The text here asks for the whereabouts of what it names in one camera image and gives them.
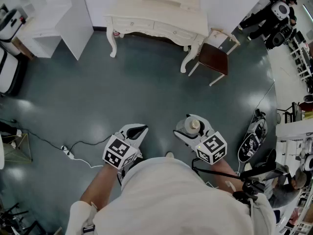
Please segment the white black box appliance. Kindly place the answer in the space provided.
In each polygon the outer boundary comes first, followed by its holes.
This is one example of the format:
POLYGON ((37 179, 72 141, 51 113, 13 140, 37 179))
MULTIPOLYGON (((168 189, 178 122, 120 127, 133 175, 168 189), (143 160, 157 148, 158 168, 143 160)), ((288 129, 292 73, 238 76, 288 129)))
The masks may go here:
POLYGON ((16 96, 21 88, 28 58, 16 57, 0 47, 0 96, 16 96))

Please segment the person's left forearm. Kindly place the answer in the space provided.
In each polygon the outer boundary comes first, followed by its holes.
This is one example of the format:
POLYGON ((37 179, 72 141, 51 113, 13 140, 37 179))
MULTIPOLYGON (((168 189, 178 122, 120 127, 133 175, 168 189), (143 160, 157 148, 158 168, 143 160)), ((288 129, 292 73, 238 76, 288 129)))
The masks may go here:
POLYGON ((89 205, 94 204, 99 210, 108 203, 113 185, 117 179, 118 169, 105 164, 87 187, 80 201, 89 205))

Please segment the white shelf cabinet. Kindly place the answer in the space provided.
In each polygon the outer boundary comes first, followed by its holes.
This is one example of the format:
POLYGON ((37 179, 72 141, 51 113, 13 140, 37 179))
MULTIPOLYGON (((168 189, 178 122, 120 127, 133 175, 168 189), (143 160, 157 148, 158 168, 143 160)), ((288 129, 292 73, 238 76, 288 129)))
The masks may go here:
POLYGON ((63 41, 79 59, 93 34, 85 0, 0 0, 2 4, 26 17, 17 38, 39 58, 51 58, 63 41))

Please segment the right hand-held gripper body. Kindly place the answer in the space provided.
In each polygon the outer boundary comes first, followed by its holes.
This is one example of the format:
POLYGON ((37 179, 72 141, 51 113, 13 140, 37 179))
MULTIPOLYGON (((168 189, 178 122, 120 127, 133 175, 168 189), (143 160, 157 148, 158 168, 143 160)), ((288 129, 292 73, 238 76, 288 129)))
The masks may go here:
POLYGON ((215 132, 195 145, 194 151, 199 159, 213 165, 227 154, 227 143, 219 132, 215 132))

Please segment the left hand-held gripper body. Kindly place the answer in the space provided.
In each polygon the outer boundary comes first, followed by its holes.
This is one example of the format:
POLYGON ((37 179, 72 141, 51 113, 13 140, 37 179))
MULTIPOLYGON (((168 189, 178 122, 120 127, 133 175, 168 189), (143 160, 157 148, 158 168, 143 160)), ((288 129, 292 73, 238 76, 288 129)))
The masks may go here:
POLYGON ((144 130, 121 130, 112 135, 106 144, 102 159, 106 164, 120 170, 120 176, 117 175, 120 185, 126 175, 124 167, 137 158, 142 158, 139 147, 143 139, 144 130))

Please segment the small clear bottle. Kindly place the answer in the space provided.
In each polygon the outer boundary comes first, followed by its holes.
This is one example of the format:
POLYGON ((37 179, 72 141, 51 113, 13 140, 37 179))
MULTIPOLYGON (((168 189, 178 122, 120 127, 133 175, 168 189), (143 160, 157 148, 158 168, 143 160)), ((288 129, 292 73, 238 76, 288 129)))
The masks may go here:
POLYGON ((180 120, 176 125, 176 131, 179 131, 190 137, 201 135, 203 133, 200 121, 193 116, 188 116, 180 120))

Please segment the white cylinder appliance black lid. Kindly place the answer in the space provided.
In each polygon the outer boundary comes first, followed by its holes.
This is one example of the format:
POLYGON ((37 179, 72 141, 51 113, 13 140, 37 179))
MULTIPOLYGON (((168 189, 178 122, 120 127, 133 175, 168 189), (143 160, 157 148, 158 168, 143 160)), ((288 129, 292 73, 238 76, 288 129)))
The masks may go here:
POLYGON ((13 56, 20 54, 12 41, 23 22, 24 17, 17 9, 7 11, 3 7, 0 8, 0 44, 13 56))

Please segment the person's white shirt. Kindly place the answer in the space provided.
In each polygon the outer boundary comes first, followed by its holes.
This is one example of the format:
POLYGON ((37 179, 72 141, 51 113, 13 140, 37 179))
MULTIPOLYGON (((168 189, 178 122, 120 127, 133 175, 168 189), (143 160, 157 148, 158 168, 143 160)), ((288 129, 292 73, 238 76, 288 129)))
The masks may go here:
MULTIPOLYGON (((225 160, 213 171, 236 173, 225 160)), ((215 176, 209 187, 175 158, 141 160, 129 169, 121 194, 101 210, 77 201, 66 235, 274 235, 276 219, 264 194, 244 204, 233 197, 240 180, 215 176)))

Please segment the cream dressing table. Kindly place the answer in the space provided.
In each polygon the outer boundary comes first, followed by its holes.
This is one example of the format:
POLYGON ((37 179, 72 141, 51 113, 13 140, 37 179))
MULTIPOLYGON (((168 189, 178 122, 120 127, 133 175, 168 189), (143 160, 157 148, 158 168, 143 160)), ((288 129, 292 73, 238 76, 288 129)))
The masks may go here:
POLYGON ((209 36, 205 13, 190 12, 156 0, 116 0, 104 18, 112 58, 117 54, 114 31, 121 35, 138 32, 163 37, 187 52, 181 63, 181 73, 186 72, 187 63, 196 57, 209 36))

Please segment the white black handheld device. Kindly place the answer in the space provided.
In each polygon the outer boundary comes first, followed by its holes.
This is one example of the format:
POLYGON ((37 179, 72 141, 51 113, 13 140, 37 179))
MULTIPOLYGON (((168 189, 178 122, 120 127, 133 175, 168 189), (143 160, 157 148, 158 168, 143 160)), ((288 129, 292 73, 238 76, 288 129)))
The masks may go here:
POLYGON ((239 162, 245 163, 259 150, 268 133, 266 113, 258 108, 254 111, 244 141, 238 150, 239 162))

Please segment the white power strip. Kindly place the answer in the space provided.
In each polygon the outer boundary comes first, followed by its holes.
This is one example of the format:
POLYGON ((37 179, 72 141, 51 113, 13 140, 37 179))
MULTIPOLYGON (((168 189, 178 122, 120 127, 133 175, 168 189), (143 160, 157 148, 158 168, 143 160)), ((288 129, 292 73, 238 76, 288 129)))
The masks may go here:
POLYGON ((62 145, 61 146, 61 150, 66 154, 67 157, 69 157, 71 160, 74 160, 75 157, 74 155, 72 154, 72 152, 65 146, 65 145, 62 145))

